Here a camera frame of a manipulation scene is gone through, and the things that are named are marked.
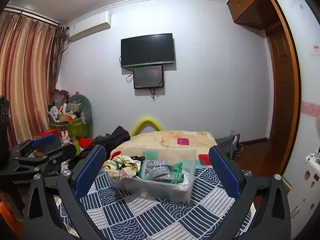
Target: clear plastic box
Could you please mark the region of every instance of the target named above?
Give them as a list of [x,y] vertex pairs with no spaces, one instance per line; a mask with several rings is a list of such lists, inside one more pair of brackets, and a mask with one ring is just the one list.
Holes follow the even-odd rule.
[[145,156],[146,160],[169,161],[170,163],[182,162],[182,171],[187,177],[186,184],[171,184],[144,179],[144,169],[146,161],[142,166],[142,179],[132,178],[121,181],[109,181],[114,187],[124,189],[133,193],[150,195],[159,199],[176,200],[190,203],[191,191],[195,174],[196,150],[153,150],[142,148],[127,148],[122,151],[122,155]]

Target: pink bunny toy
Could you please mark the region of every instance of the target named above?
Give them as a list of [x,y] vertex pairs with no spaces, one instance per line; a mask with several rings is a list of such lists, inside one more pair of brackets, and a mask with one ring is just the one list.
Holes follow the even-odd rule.
[[70,143],[70,137],[68,136],[68,131],[65,132],[61,132],[61,141],[62,141],[62,145],[66,145]]

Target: blue gripper pad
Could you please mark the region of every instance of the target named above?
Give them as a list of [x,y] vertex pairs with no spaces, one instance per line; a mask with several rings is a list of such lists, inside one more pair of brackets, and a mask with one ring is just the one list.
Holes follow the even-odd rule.
[[106,150],[100,146],[93,154],[87,165],[83,168],[80,175],[76,178],[75,197],[80,199],[87,195],[94,179],[97,177],[101,166],[106,160]]
[[214,146],[209,149],[209,160],[228,196],[237,199],[241,195],[239,180]]
[[51,144],[55,142],[55,139],[56,139],[56,136],[53,133],[48,134],[46,136],[43,136],[41,138],[34,140],[32,143],[32,147],[35,149],[42,148],[47,144]]

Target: pink square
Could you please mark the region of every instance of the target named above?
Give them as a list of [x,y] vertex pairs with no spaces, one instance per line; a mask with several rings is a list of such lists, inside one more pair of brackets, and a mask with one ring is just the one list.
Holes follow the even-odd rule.
[[188,138],[178,138],[177,144],[179,145],[189,145],[189,139]]

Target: curtain rod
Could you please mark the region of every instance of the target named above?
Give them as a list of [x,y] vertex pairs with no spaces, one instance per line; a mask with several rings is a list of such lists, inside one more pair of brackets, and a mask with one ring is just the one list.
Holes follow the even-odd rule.
[[8,12],[14,12],[14,13],[20,13],[20,14],[23,14],[23,15],[26,15],[30,18],[33,18],[33,19],[36,19],[36,20],[41,20],[43,22],[46,22],[46,23],[49,23],[53,26],[58,26],[59,22],[53,20],[53,19],[50,19],[50,18],[46,18],[42,15],[39,15],[39,14],[36,14],[34,12],[31,12],[31,11],[26,11],[22,8],[17,8],[17,7],[10,7],[10,6],[6,6],[4,8],[4,11],[8,11]]

